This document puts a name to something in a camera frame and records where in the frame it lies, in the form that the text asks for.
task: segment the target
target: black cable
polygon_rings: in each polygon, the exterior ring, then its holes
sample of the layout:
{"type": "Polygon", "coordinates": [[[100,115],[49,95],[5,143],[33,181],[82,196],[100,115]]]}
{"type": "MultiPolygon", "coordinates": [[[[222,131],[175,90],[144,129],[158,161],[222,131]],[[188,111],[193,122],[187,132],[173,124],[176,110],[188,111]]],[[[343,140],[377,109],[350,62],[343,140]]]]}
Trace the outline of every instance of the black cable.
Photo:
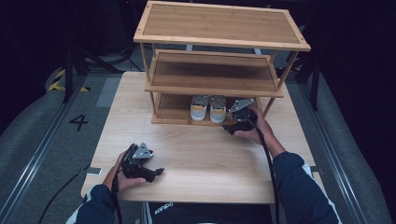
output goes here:
{"type": "Polygon", "coordinates": [[[87,38],[91,41],[91,44],[101,53],[107,54],[106,52],[102,51],[93,41],[93,39],[91,38],[91,36],[88,34],[87,29],[85,28],[84,22],[82,22],[81,17],[79,16],[77,9],[75,8],[74,4],[72,3],[71,0],[69,0],[70,6],[73,8],[74,13],[79,21],[79,23],[81,24],[82,30],[84,30],[85,36],[87,36],[87,38]]]}
{"type": "MultiPolygon", "coordinates": [[[[135,45],[136,45],[139,49],[141,49],[141,48],[140,48],[140,44],[135,43],[135,45]]],[[[145,49],[152,49],[152,45],[150,45],[150,44],[144,44],[144,45],[145,45],[145,49]]]]}
{"type": "Polygon", "coordinates": [[[122,224],[122,215],[121,215],[121,209],[120,209],[120,202],[119,198],[117,197],[117,193],[119,192],[119,173],[122,171],[121,164],[125,160],[125,156],[128,155],[129,151],[132,150],[129,148],[122,156],[122,159],[119,163],[119,166],[117,167],[116,173],[114,174],[113,181],[111,184],[111,195],[113,196],[114,204],[116,205],[116,211],[117,211],[117,219],[119,220],[119,223],[122,224]]]}
{"type": "Polygon", "coordinates": [[[143,72],[143,70],[142,69],[140,69],[132,60],[131,60],[131,58],[128,58],[129,59],[129,62],[131,62],[140,72],[143,72]]]}
{"type": "MultiPolygon", "coordinates": [[[[124,56],[121,56],[118,59],[113,60],[113,61],[106,61],[106,63],[108,63],[108,64],[122,63],[125,60],[127,60],[129,57],[131,57],[131,55],[132,55],[132,53],[131,54],[126,54],[124,56]]],[[[95,66],[99,67],[100,66],[98,63],[95,63],[95,62],[87,62],[87,61],[85,61],[85,63],[87,63],[88,65],[93,66],[93,67],[95,67],[95,66]]]]}
{"type": "Polygon", "coordinates": [[[47,210],[50,208],[50,205],[52,204],[53,200],[55,200],[55,198],[59,195],[59,193],[61,193],[61,191],[66,188],[66,186],[68,184],[70,184],[70,182],[72,182],[77,176],[79,176],[79,174],[81,173],[82,170],[87,170],[88,167],[90,165],[87,165],[86,167],[84,167],[83,169],[80,169],[78,171],[78,173],[76,173],[75,175],[73,175],[53,196],[52,198],[49,200],[49,202],[47,203],[46,208],[44,209],[43,213],[41,214],[40,219],[38,220],[38,224],[40,224],[43,221],[44,215],[46,215],[47,210]]]}
{"type": "Polygon", "coordinates": [[[131,69],[131,71],[132,71],[133,68],[132,68],[131,61],[132,61],[132,60],[129,60],[129,67],[130,67],[130,69],[131,69]]]}
{"type": "Polygon", "coordinates": [[[277,191],[276,191],[276,182],[275,182],[275,175],[274,175],[274,170],[273,170],[273,164],[271,161],[271,155],[268,150],[268,146],[265,143],[264,139],[264,134],[262,134],[262,130],[260,130],[255,123],[253,123],[251,120],[248,119],[248,121],[254,126],[254,129],[256,129],[257,134],[260,137],[260,141],[262,142],[262,147],[264,148],[265,155],[267,156],[268,160],[268,167],[270,169],[270,174],[271,174],[271,180],[272,180],[272,185],[273,185],[273,190],[274,190],[274,199],[275,199],[275,213],[276,213],[276,223],[279,223],[279,198],[277,197],[277,191]]]}

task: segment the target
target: white stripe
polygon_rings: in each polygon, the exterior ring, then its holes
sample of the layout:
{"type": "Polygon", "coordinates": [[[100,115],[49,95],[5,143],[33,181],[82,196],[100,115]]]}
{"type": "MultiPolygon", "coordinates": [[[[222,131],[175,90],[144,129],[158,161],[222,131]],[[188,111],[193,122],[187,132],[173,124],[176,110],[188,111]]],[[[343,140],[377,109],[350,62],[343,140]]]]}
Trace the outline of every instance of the white stripe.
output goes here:
{"type": "Polygon", "coordinates": [[[143,203],[143,224],[152,224],[151,213],[149,212],[149,203],[143,203]]]}
{"type": "Polygon", "coordinates": [[[341,219],[338,216],[337,210],[335,209],[335,204],[329,199],[329,197],[327,197],[327,193],[326,191],[323,190],[323,188],[318,184],[318,182],[314,179],[312,172],[311,172],[311,167],[308,165],[308,163],[306,162],[306,160],[304,160],[303,157],[301,157],[301,159],[303,159],[304,161],[304,165],[302,166],[304,171],[306,172],[307,175],[309,175],[314,181],[315,183],[319,186],[319,188],[321,189],[321,191],[323,192],[323,194],[326,196],[327,201],[329,202],[329,205],[332,207],[332,210],[334,211],[334,213],[337,215],[337,219],[338,219],[338,223],[341,224],[341,219]]]}
{"type": "MultiPolygon", "coordinates": [[[[88,190],[88,192],[87,192],[87,202],[89,202],[92,198],[91,198],[91,190],[92,189],[90,189],[90,190],[88,190]]],[[[67,221],[66,221],[66,224],[74,224],[74,223],[76,223],[76,221],[77,221],[77,214],[78,214],[78,210],[79,210],[79,208],[83,205],[84,203],[82,203],[79,207],[78,207],[78,209],[73,213],[73,215],[69,218],[69,219],[67,219],[67,221]]]]}

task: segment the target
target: metal rail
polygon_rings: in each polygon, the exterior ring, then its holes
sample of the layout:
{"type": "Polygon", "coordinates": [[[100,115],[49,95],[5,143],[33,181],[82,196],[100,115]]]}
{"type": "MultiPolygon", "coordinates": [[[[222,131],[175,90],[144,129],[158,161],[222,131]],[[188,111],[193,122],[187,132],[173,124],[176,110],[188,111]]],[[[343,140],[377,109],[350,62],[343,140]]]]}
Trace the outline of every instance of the metal rail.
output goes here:
{"type": "Polygon", "coordinates": [[[363,211],[361,210],[359,201],[353,192],[353,188],[350,185],[349,178],[338,159],[337,153],[335,152],[335,149],[332,145],[332,141],[330,140],[330,137],[327,134],[323,123],[321,122],[320,116],[313,110],[310,104],[308,88],[306,85],[302,84],[298,84],[298,86],[304,98],[304,102],[308,107],[309,114],[318,128],[318,133],[320,134],[320,137],[323,141],[326,157],[329,160],[329,164],[332,167],[335,179],[337,180],[338,186],[344,196],[344,199],[346,200],[346,206],[349,209],[353,221],[355,223],[368,223],[363,211]]]}
{"type": "Polygon", "coordinates": [[[59,126],[64,120],[64,117],[70,105],[73,104],[73,101],[78,95],[79,90],[83,86],[86,78],[87,78],[86,76],[83,77],[78,76],[78,78],[76,78],[77,85],[74,88],[73,94],[66,103],[60,106],[55,116],[55,119],[49,126],[46,134],[44,135],[37,149],[35,150],[35,154],[33,155],[32,159],[29,160],[17,184],[9,194],[6,202],[3,204],[3,207],[0,210],[0,223],[7,224],[11,220],[12,215],[14,214],[18,205],[20,204],[21,199],[23,198],[26,190],[29,188],[30,184],[32,183],[32,180],[35,177],[38,168],[40,167],[42,161],[45,159],[47,152],[49,151],[50,146],[53,142],[53,139],[59,130],[59,126]]]}

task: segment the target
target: number 4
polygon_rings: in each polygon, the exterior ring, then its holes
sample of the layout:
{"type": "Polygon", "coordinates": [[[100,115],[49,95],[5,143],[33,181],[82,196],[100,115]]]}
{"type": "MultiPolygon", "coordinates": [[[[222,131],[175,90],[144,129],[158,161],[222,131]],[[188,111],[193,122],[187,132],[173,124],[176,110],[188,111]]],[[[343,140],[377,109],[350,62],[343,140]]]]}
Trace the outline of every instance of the number 4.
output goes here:
{"type": "Polygon", "coordinates": [[[80,116],[76,117],[75,119],[72,119],[69,121],[69,123],[76,123],[78,124],[77,131],[81,129],[82,124],[88,123],[88,121],[84,121],[85,115],[81,114],[80,116]]]}

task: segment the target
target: jacket sleeve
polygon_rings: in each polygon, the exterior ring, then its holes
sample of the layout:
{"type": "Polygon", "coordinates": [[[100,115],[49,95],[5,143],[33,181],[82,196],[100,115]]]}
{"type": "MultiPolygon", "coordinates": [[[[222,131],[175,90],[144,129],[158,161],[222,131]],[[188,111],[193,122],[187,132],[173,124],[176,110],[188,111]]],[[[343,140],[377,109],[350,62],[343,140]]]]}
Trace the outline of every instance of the jacket sleeve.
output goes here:
{"type": "Polygon", "coordinates": [[[288,223],[341,223],[334,204],[312,178],[301,156],[281,153],[274,158],[273,168],[288,223]]]}
{"type": "Polygon", "coordinates": [[[110,190],[105,185],[96,185],[84,197],[82,205],[67,220],[71,223],[112,224],[116,207],[110,190]]]}

